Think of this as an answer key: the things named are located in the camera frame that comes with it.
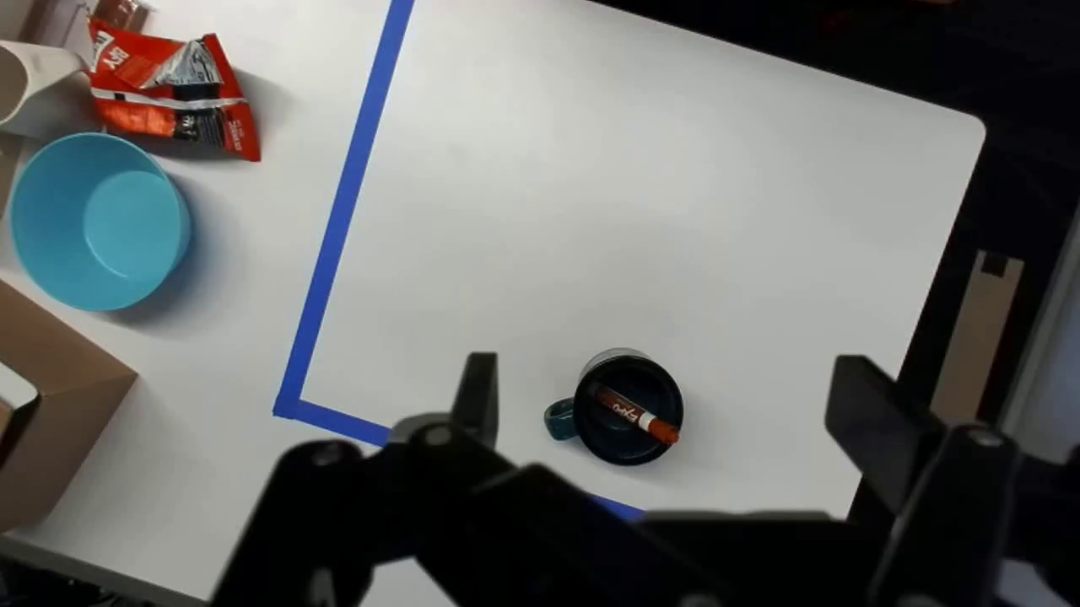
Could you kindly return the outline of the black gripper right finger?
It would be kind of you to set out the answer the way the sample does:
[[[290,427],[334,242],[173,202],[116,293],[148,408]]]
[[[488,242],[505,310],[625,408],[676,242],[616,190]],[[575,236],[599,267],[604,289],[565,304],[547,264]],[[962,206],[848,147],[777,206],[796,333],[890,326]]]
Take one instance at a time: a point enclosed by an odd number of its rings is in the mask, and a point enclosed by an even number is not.
[[[889,509],[872,607],[1000,607],[1006,558],[1080,604],[1075,458],[1051,462],[993,423],[944,423],[864,353],[841,353],[828,431]]]

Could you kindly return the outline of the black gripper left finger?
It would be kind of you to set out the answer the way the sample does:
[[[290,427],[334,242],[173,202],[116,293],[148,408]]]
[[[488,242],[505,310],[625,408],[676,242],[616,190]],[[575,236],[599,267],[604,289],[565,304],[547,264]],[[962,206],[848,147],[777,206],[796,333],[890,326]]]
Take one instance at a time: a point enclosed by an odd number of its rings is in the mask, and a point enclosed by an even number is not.
[[[496,372],[470,353],[451,408],[398,420],[374,455],[337,439],[281,455],[211,607],[358,607],[400,558],[458,607],[608,604],[599,557],[625,523],[496,453]]]

